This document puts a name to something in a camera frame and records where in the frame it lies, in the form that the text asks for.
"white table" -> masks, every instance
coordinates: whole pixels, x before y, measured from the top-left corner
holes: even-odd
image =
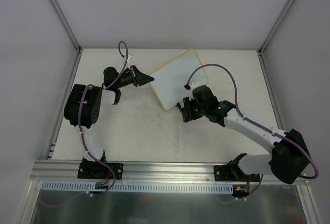
[[[135,64],[150,73],[182,54],[182,49],[130,49]],[[275,116],[255,51],[197,50],[203,63],[218,63],[233,74],[238,87],[240,108],[276,127]],[[103,70],[123,64],[116,49],[84,49],[74,83],[101,86]],[[234,103],[229,76],[217,67],[205,68],[209,87],[218,100]],[[240,153],[267,153],[236,131],[211,123],[203,117],[183,123],[177,108],[165,111],[149,84],[121,89],[118,105],[101,105],[96,123],[107,160],[154,162],[228,162]],[[53,154],[57,160],[81,160],[83,147],[68,120],[63,119]]]

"table surface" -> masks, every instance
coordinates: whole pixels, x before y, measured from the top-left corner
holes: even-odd
[[[146,74],[184,53],[182,49],[130,49],[131,65]],[[275,116],[257,52],[197,50],[201,61],[218,63],[233,74],[238,104],[245,112],[276,127]],[[103,70],[123,64],[116,49],[84,49],[74,83],[101,86]],[[222,69],[206,67],[208,86],[218,100],[234,102],[231,79]],[[150,84],[121,89],[118,105],[101,105],[95,128],[107,160],[153,162],[228,162],[240,153],[264,154],[262,147],[242,134],[207,118],[184,123],[177,108],[165,111]],[[63,119],[53,159],[81,160],[83,147],[75,129]]]

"perforated metal strip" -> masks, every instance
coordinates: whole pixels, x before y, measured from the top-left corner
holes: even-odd
[[[43,181],[41,188],[58,191],[103,191],[95,189],[97,182],[82,181]],[[230,184],[171,184],[171,183],[134,183],[119,182],[111,189],[113,192],[148,192],[148,193],[203,193],[232,194]]]

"yellow border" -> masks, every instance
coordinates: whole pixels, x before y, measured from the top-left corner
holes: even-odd
[[[202,61],[201,61],[201,59],[200,59],[200,57],[199,57],[199,55],[198,55],[198,53],[197,53],[197,50],[196,50],[195,48],[191,48],[191,49],[187,50],[186,52],[182,53],[181,55],[177,56],[176,58],[172,59],[172,60],[169,61],[168,63],[164,64],[163,66],[159,67],[158,69],[152,71],[149,75],[151,76],[153,73],[157,72],[158,70],[160,70],[161,68],[165,67],[166,65],[172,63],[174,60],[178,59],[179,57],[182,57],[184,54],[190,52],[191,50],[194,50],[194,51],[195,51],[198,60],[200,61],[201,65],[203,65],[203,63],[202,63]],[[206,75],[206,78],[207,78],[207,83],[206,83],[206,85],[208,85],[210,79],[208,78],[208,75],[206,74],[205,68],[203,68],[203,71],[204,71],[204,73],[205,73],[205,75]],[[155,88],[154,88],[154,86],[153,86],[153,83],[151,82],[150,85],[151,85],[151,88],[154,90],[154,92],[155,92],[155,94],[156,94],[156,96],[157,96],[157,98],[158,98],[158,100],[159,100],[161,106],[163,107],[163,109],[164,109],[165,111],[170,111],[171,109],[173,109],[173,108],[176,106],[176,105],[174,105],[174,106],[172,106],[172,107],[166,109],[166,108],[164,107],[164,105],[163,105],[163,102],[162,102],[161,99],[159,98],[158,93],[157,93],[157,91],[155,90]]]

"white wall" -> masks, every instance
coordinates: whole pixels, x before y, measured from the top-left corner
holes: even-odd
[[[285,127],[301,131],[318,165],[312,191],[330,223],[330,0],[296,0],[265,61]]]
[[[0,0],[0,223],[48,146],[75,50],[48,0]]]
[[[81,46],[262,45],[286,0],[58,0]]]

